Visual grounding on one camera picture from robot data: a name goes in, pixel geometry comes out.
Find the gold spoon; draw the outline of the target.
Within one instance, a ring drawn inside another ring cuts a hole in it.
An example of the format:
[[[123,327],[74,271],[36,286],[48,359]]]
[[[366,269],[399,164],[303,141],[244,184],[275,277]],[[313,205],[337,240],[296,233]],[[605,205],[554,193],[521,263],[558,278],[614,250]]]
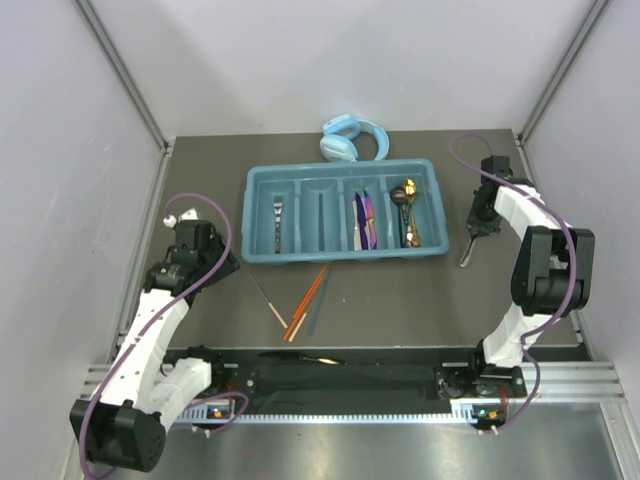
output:
[[[421,237],[417,228],[417,222],[415,218],[413,204],[418,196],[418,189],[415,182],[407,178],[403,184],[406,198],[407,198],[407,210],[408,210],[408,241],[412,248],[418,248],[421,246]]]

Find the blue plastic cutlery tray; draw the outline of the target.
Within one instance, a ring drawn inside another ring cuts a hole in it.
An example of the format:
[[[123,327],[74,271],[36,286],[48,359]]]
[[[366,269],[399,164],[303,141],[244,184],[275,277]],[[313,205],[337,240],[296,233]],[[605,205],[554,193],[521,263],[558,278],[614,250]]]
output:
[[[412,179],[421,237],[418,248],[402,248],[399,211],[390,191]],[[370,195],[378,248],[355,251],[352,201]],[[318,199],[324,194],[325,251],[318,249]],[[276,254],[273,202],[282,196],[281,253]],[[439,184],[426,159],[261,166],[247,175],[242,215],[242,257],[253,264],[422,258],[448,252],[450,241]]]

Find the iridescent knife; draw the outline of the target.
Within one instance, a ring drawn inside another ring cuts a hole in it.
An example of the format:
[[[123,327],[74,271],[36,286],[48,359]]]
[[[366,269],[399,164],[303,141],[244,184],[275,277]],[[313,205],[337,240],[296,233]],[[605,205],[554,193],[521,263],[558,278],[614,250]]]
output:
[[[376,233],[375,225],[374,225],[374,223],[375,223],[374,206],[373,206],[372,199],[371,199],[370,195],[368,194],[368,192],[366,190],[364,190],[363,193],[364,193],[364,204],[365,204],[365,211],[366,211],[368,229],[369,229],[369,233],[370,233],[371,239],[374,239],[374,238],[377,237],[377,233]]]

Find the dark blue utensil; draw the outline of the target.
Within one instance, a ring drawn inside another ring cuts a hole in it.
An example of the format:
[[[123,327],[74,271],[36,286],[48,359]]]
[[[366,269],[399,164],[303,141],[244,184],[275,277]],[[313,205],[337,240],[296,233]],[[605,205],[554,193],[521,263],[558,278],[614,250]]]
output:
[[[365,204],[364,204],[364,193],[363,193],[364,190],[365,189],[359,189],[355,193],[355,197],[358,197],[358,199],[360,200],[359,221],[360,221],[362,250],[376,250],[378,248],[378,241],[377,241],[377,237],[374,239],[371,239],[371,236],[369,233],[367,218],[366,218],[366,211],[365,211]]]

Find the light blue headphones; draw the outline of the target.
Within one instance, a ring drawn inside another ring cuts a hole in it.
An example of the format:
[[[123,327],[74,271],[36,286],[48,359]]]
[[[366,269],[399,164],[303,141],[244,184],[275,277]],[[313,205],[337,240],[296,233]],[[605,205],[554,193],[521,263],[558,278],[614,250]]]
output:
[[[341,114],[327,121],[322,127],[323,136],[319,147],[323,157],[329,162],[356,162],[359,153],[354,139],[361,133],[371,135],[377,144],[374,161],[385,160],[390,149],[387,132],[374,122],[351,114]]]

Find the silver grey knife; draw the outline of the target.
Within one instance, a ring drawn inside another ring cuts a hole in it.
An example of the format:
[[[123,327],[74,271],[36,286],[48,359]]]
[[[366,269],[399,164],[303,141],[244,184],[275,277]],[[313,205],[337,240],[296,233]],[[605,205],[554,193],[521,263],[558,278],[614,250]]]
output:
[[[298,352],[298,351],[267,351],[267,352],[260,353],[258,357],[264,358],[264,359],[278,360],[278,361],[310,362],[310,363],[318,363],[318,364],[324,364],[324,365],[346,365],[347,364],[345,360],[330,358],[330,357],[322,357],[322,356],[312,356],[312,355],[307,355],[303,352]]]

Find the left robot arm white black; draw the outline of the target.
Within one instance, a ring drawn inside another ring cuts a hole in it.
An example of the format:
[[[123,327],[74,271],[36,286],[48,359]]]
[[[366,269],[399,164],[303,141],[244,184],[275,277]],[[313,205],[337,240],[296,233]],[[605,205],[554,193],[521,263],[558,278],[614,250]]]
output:
[[[165,257],[146,273],[137,311],[105,378],[91,397],[77,400],[70,422],[78,441],[80,467],[149,472],[158,464],[167,436],[194,413],[195,428],[225,427],[244,411],[248,398],[232,391],[222,356],[190,347],[167,350],[195,296],[224,279],[239,263],[216,227],[196,210],[169,215],[174,232]]]

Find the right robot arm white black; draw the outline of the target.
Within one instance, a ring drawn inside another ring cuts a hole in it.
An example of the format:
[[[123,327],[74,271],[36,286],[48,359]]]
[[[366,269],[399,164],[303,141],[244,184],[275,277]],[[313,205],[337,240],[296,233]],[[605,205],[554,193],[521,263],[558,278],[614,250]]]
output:
[[[516,369],[542,332],[589,300],[595,235],[549,213],[527,180],[517,179],[506,156],[481,161],[481,186],[467,219],[469,257],[475,241],[500,232],[506,221],[521,240],[511,277],[512,304],[498,327],[470,357],[466,380],[487,396],[516,381]]]

